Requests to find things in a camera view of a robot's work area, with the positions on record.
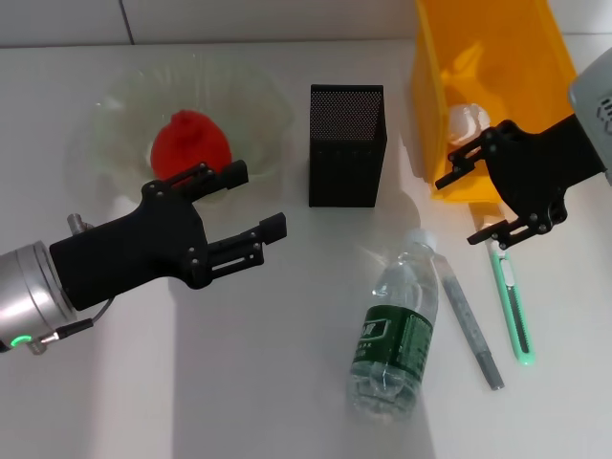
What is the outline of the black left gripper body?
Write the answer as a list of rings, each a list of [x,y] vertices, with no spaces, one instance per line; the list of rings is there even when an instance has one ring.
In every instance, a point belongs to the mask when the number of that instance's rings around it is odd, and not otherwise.
[[[188,194],[162,182],[145,186],[131,213],[53,243],[49,251],[79,311],[160,277],[194,290],[211,282],[203,222]]]

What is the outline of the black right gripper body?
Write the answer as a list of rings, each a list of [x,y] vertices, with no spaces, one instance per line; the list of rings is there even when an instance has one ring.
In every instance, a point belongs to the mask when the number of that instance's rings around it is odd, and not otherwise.
[[[545,234],[563,223],[565,193],[605,171],[578,118],[571,115],[539,134],[510,120],[496,128],[485,162],[502,201],[523,222],[539,222]]]

